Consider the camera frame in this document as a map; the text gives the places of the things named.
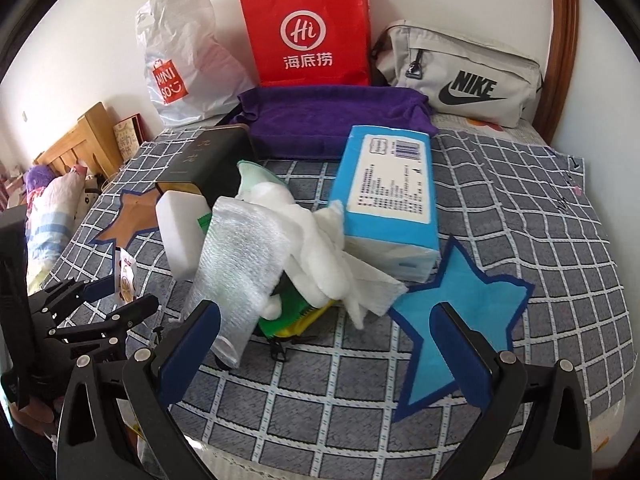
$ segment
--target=wooden headboard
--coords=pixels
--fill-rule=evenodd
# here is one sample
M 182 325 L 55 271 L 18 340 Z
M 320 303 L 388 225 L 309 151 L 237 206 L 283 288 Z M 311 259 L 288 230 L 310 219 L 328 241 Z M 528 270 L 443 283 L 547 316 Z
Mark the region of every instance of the wooden headboard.
M 533 119 L 533 126 L 548 144 L 553 140 L 560 122 L 574 72 L 580 0 L 553 0 L 553 10 L 553 30 L 545 82 Z
M 82 115 L 76 126 L 33 161 L 49 166 L 60 175 L 78 162 L 84 162 L 92 173 L 102 174 L 107 179 L 122 165 L 113 123 L 102 103 Z

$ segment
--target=brown star patch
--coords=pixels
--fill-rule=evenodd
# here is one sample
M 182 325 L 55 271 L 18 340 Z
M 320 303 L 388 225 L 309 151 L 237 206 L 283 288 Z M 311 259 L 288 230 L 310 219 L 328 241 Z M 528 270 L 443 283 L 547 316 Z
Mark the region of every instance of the brown star patch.
M 94 244 L 109 244 L 126 249 L 138 234 L 158 231 L 156 203 L 160 192 L 153 187 L 144 193 L 124 190 L 120 194 L 120 210 L 103 231 L 93 240 Z

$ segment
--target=snack package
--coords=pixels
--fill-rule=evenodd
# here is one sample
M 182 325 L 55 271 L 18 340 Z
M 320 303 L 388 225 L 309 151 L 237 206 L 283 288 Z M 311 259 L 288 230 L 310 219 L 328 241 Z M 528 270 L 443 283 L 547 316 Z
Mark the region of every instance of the snack package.
M 136 259 L 124 249 L 118 248 L 116 250 L 116 265 L 113 270 L 116 304 L 118 306 L 123 306 L 137 299 L 136 270 Z

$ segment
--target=blue tissue box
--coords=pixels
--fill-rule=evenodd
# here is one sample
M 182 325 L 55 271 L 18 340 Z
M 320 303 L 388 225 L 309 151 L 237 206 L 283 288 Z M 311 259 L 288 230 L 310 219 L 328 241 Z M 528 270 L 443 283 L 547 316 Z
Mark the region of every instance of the blue tissue box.
M 427 134 L 354 126 L 330 200 L 344 205 L 349 254 L 397 280 L 427 281 L 440 255 Z

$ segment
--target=zipper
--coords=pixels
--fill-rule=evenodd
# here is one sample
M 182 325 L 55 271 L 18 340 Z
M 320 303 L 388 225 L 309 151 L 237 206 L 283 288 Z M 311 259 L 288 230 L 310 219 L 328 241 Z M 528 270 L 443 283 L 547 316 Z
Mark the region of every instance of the zipper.
M 415 59 L 409 64 L 409 68 L 404 74 L 409 79 L 422 79 L 422 54 L 424 54 L 424 50 L 419 48 Z

